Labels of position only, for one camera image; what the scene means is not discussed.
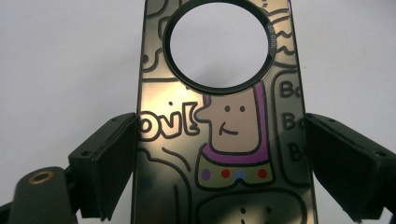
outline black circular rim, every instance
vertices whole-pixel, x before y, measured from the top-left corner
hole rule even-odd
[[[248,12],[250,12],[254,17],[257,18],[257,20],[262,24],[262,27],[267,34],[267,41],[268,41],[268,53],[267,57],[259,70],[259,72],[256,73],[253,77],[248,79],[247,81],[231,86],[231,87],[225,87],[225,88],[217,88],[217,87],[208,87],[205,85],[202,85],[200,83],[197,83],[191,79],[189,79],[186,75],[184,75],[180,69],[177,67],[171,53],[171,47],[170,47],[170,42],[171,42],[171,36],[172,33],[177,25],[177,22],[190,10],[202,6],[204,4],[208,3],[228,3],[232,4],[238,7],[242,7]],[[269,27],[273,27],[272,23],[268,20],[268,18],[265,16],[265,14],[255,5],[250,3],[249,1],[234,1],[234,0],[192,0],[187,3],[185,3],[181,8],[179,8],[175,14],[171,17],[169,22],[166,25],[164,35],[163,35],[163,54],[165,57],[166,62],[168,63],[168,66],[172,70],[172,72],[187,86],[190,88],[207,93],[207,94],[212,94],[212,95],[224,95],[224,94],[233,94],[237,93],[240,91],[244,91],[255,84],[257,84],[268,72],[271,63],[273,62],[276,54],[276,48],[271,48],[272,44],[270,43],[271,39],[274,41],[276,36],[274,29],[269,29]]]

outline red dot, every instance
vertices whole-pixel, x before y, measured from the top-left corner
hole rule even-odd
[[[259,170],[259,177],[262,178],[262,179],[267,177],[267,171],[265,169],[260,169]]]
[[[228,177],[230,177],[230,170],[228,170],[228,169],[222,170],[222,171],[221,171],[221,176],[222,176],[223,178],[228,178]]]

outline metal plate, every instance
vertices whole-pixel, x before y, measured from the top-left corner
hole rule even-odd
[[[252,13],[268,54],[248,81],[212,88],[170,54],[177,21],[221,2]],[[317,223],[288,0],[148,0],[132,223]]]

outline cartoon character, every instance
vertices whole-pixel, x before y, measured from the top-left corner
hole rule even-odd
[[[195,118],[209,124],[195,180],[204,189],[269,184],[274,180],[267,140],[264,86],[230,96],[204,96]]]

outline white background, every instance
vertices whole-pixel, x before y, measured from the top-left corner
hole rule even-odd
[[[395,151],[396,2],[292,5],[306,111]],[[0,1],[0,204],[24,175],[67,167],[108,119],[135,111],[143,12],[143,0]],[[321,224],[353,223],[316,191]],[[111,223],[129,223],[130,207],[131,183]]]

